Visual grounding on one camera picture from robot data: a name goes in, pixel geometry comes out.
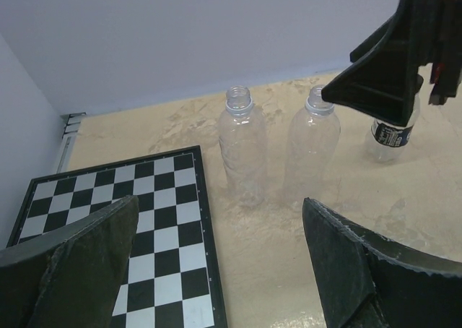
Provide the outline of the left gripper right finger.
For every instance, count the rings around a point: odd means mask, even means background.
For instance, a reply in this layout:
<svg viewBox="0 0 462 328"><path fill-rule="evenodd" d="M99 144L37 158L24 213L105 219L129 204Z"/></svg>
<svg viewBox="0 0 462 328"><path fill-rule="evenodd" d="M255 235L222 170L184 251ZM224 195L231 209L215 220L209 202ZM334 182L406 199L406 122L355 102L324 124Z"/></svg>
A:
<svg viewBox="0 0 462 328"><path fill-rule="evenodd" d="M327 327L460 327L461 263L400 244L305 199Z"/></svg>

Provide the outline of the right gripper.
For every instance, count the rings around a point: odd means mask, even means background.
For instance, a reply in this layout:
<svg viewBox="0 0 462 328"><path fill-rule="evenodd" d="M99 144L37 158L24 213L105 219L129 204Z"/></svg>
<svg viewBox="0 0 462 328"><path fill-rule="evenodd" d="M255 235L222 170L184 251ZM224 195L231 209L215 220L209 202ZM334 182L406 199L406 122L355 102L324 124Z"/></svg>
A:
<svg viewBox="0 0 462 328"><path fill-rule="evenodd" d="M432 61L429 104L444 105L461 83L461 0L399 0L393 16L350 53L350 61L322 89L324 101L406 124L419 68Z"/></svg>

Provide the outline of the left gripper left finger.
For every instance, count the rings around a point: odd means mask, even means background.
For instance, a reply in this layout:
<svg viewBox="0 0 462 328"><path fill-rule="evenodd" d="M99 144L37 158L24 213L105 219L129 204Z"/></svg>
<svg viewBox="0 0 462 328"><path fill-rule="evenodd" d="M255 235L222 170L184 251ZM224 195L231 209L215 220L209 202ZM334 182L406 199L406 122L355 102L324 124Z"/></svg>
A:
<svg viewBox="0 0 462 328"><path fill-rule="evenodd" d="M138 221L127 196L1 250L1 326L109 327Z"/></svg>

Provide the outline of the small clear plastic bottle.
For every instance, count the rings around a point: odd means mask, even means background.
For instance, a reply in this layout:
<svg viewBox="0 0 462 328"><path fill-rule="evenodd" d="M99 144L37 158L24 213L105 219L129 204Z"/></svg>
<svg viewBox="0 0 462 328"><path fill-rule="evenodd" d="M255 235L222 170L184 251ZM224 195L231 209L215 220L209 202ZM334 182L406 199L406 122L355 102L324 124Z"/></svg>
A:
<svg viewBox="0 0 462 328"><path fill-rule="evenodd" d="M423 77L417 75L417 93L414 106L406 126L395 126L374 119L365 136L364 149L367 157L377 163L389 163L397 160L409 143L412 130L420 114L419 91L423 85Z"/></svg>

